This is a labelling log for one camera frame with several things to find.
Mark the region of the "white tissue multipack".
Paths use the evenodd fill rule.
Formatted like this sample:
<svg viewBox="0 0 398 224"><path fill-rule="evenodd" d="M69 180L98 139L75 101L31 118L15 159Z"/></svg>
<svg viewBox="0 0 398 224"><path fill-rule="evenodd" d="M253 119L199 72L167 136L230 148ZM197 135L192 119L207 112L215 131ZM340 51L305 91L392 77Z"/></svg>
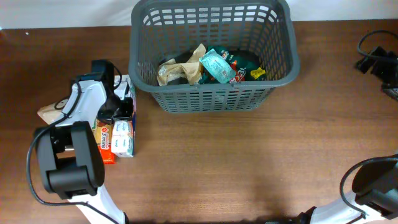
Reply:
<svg viewBox="0 0 398 224"><path fill-rule="evenodd" d="M123 75L121 82L128 82L129 97L133 100L132 121L116 121L113 124L111 152L119 158L134 157L136 92L129 75ZM114 91L119 96L119 87Z"/></svg>

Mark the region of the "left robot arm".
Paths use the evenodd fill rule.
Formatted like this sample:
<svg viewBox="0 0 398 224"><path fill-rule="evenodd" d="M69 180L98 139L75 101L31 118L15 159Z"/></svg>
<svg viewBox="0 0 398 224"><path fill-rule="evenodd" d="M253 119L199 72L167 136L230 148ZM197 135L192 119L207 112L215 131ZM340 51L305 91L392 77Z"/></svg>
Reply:
<svg viewBox="0 0 398 224"><path fill-rule="evenodd" d="M104 185L105 168L92 127L132 121L133 100L116 94L123 78L109 60L92 60L91 71L77 76L60 116L38 128L29 146L26 176L33 197L48 207L76 206L90 223L128 223L127 215L113 202ZM44 189L60 202L40 198L32 183L30 162L35 153Z"/></svg>

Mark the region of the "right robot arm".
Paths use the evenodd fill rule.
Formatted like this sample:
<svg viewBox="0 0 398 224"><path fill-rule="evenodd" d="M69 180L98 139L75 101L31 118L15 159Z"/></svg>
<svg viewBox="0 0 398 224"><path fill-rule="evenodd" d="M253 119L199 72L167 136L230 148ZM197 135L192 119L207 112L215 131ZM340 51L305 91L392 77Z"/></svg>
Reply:
<svg viewBox="0 0 398 224"><path fill-rule="evenodd" d="M397 54L380 46L361 54L356 68L382 80L382 91L396 100ZM286 223L368 223L397 218L397 154L355 164L342 177L339 191L339 199L312 207Z"/></svg>

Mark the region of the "green Nescafe coffee bag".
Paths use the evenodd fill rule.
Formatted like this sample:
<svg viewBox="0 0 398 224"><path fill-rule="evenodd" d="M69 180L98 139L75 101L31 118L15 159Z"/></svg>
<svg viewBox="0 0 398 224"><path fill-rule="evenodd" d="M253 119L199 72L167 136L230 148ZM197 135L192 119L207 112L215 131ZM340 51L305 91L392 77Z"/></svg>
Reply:
<svg viewBox="0 0 398 224"><path fill-rule="evenodd" d="M260 66L259 57L247 50L228 50L222 46L209 46L208 51L215 49L236 72L236 76L229 83L244 81L264 81L268 78L267 72ZM199 84L220 83L204 68Z"/></svg>

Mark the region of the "small light green packet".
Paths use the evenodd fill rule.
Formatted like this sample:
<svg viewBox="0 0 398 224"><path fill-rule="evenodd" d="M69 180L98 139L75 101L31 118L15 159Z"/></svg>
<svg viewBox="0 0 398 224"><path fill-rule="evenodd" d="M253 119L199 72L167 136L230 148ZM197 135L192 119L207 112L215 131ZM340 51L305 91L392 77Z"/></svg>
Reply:
<svg viewBox="0 0 398 224"><path fill-rule="evenodd" d="M236 72L215 49L209 50L199 61L208 73L220 83L229 83L236 76Z"/></svg>

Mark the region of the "San Remo spaghetti pack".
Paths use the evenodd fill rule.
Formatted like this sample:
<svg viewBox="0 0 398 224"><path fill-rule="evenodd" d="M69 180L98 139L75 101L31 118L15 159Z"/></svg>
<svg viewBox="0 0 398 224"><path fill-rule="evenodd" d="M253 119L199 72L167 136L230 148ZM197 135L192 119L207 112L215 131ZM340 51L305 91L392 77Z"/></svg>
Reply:
<svg viewBox="0 0 398 224"><path fill-rule="evenodd" d="M116 163L115 155L111 152L112 131L112 124L105 124L97 119L92 127L98 150L105 165Z"/></svg>

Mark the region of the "beige paper pouch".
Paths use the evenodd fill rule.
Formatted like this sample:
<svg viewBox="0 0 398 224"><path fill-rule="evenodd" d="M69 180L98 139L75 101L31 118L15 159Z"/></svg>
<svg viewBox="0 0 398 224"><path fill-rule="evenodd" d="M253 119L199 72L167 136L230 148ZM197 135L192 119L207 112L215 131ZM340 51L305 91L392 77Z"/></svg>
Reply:
<svg viewBox="0 0 398 224"><path fill-rule="evenodd" d="M174 58L162 63L158 67L157 81L160 86L170 85L178 78L186 78L190 85L197 84L203 74L203 65L199 61L206 53L206 48L200 44L184 63L177 63Z"/></svg>
<svg viewBox="0 0 398 224"><path fill-rule="evenodd" d="M64 109L67 101L68 98L64 98L51 105L41 107L38 110L37 114L47 124L51 124L61 115L62 110Z"/></svg>

